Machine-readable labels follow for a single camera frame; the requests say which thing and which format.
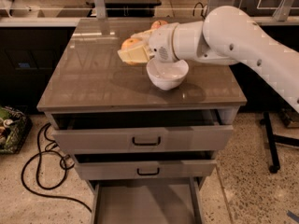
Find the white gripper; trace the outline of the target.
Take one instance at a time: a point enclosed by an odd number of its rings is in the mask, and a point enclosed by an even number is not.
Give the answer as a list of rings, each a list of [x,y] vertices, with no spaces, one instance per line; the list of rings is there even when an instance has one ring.
[[[125,40],[118,54],[125,63],[147,63],[154,57],[163,63],[177,60],[173,49],[173,36],[178,23],[168,23],[154,31],[149,29],[131,35],[138,40]],[[142,40],[149,40],[149,46]]]

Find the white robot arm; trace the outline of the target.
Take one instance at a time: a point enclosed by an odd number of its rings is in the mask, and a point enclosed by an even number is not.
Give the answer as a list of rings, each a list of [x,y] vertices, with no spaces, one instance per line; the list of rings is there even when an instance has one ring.
[[[203,21],[167,23],[131,38],[136,43],[118,51],[125,63],[146,63],[152,58],[161,64],[242,63],[299,111],[299,52],[277,42],[236,7],[217,7]]]

